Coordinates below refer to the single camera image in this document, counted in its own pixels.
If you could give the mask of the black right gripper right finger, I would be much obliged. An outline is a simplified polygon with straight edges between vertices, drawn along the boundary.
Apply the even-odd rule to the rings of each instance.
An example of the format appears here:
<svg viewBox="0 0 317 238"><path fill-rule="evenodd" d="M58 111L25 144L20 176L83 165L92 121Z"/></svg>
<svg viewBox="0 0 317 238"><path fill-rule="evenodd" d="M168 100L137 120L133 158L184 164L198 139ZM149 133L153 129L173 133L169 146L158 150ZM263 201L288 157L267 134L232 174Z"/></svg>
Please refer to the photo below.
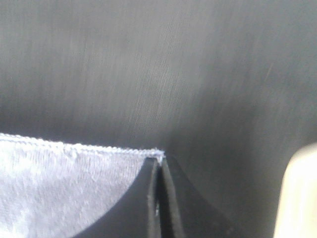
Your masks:
<svg viewBox="0 0 317 238"><path fill-rule="evenodd" d="M238 230L201 196L173 157L162 161L158 197L163 238L238 237Z"/></svg>

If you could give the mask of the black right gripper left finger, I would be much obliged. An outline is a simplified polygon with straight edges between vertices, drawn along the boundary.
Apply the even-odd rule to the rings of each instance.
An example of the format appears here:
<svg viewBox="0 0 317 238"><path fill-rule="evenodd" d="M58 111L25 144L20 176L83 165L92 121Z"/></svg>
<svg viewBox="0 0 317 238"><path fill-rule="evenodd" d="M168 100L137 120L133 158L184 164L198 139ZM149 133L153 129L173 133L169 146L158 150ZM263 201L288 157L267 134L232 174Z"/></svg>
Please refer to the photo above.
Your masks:
<svg viewBox="0 0 317 238"><path fill-rule="evenodd" d="M147 218L147 237L160 238L160 217L159 217L159 199L157 195L158 176L160 166L155 158L147 158L146 162L151 165L149 189L147 195L148 218Z"/></svg>

